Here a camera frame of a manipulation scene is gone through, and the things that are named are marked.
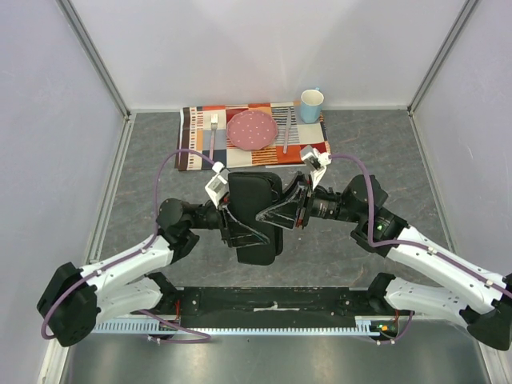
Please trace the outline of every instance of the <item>cup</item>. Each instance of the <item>cup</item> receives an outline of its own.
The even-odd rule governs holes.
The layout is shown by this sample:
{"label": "cup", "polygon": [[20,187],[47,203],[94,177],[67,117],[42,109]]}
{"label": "cup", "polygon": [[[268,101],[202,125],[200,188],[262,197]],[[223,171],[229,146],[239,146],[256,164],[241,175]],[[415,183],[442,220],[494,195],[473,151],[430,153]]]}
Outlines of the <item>cup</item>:
{"label": "cup", "polygon": [[323,94],[320,88],[305,90],[301,95],[301,119],[306,124],[316,122],[322,112]]}

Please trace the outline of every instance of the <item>placemat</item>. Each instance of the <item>placemat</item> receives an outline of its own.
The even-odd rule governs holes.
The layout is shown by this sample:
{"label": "placemat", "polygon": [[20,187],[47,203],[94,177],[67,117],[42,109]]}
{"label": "placemat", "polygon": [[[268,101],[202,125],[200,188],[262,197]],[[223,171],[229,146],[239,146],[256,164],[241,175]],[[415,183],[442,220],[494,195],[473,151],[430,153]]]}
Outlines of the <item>placemat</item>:
{"label": "placemat", "polygon": [[[292,108],[291,127],[288,136],[288,150],[283,146],[288,109]],[[240,166],[280,166],[302,164],[300,151],[305,146],[329,152],[327,133],[323,116],[314,124],[305,124],[299,115],[300,102],[272,102],[236,106],[191,106],[181,110],[181,127],[178,148],[187,148],[210,155],[210,120],[218,114],[218,128],[215,133],[214,161],[222,162],[228,168]],[[261,110],[270,114],[278,124],[278,136],[262,150],[246,151],[234,146],[226,136],[226,124],[233,116],[244,110]],[[211,164],[192,154],[176,157],[175,167],[179,170],[209,170]]]}

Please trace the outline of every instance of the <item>polka dot plate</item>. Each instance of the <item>polka dot plate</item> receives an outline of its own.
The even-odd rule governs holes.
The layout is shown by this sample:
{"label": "polka dot plate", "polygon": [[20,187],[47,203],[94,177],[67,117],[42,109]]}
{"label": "polka dot plate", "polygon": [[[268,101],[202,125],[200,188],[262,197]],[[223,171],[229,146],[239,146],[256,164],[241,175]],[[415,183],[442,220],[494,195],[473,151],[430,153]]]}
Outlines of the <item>polka dot plate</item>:
{"label": "polka dot plate", "polygon": [[261,150],[278,136],[278,124],[260,110],[245,110],[227,123],[227,137],[241,150]]}

